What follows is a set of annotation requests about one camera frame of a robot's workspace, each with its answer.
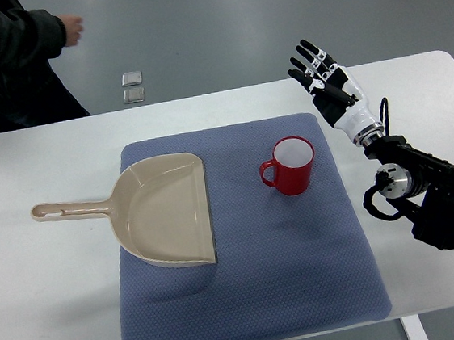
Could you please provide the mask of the person's bare hand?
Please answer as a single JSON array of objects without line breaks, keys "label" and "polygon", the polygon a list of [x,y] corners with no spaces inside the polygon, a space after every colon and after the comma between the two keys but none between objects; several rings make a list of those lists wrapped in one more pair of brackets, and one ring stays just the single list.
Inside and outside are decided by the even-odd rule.
[{"label": "person's bare hand", "polygon": [[63,14],[58,16],[59,20],[62,21],[65,27],[65,46],[73,47],[78,45],[78,41],[82,37],[82,31],[84,29],[83,19],[81,16]]}]

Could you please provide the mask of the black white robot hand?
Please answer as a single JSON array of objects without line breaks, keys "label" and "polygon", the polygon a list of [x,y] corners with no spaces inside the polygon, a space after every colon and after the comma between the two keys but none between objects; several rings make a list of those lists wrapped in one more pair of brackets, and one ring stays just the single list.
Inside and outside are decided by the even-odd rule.
[{"label": "black white robot hand", "polygon": [[301,40],[296,51],[303,60],[292,57],[288,75],[312,96],[329,126],[344,131],[355,146],[365,148],[380,139],[385,127],[369,111],[368,97],[348,69],[307,40]]}]

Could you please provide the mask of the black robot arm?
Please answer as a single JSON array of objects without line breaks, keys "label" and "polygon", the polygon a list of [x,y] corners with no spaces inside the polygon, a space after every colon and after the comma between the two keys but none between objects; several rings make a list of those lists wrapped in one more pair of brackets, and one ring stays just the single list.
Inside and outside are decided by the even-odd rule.
[{"label": "black robot arm", "polygon": [[368,213],[391,222],[405,217],[414,239],[454,250],[454,165],[388,132],[370,139],[364,154],[380,162],[364,194]]}]

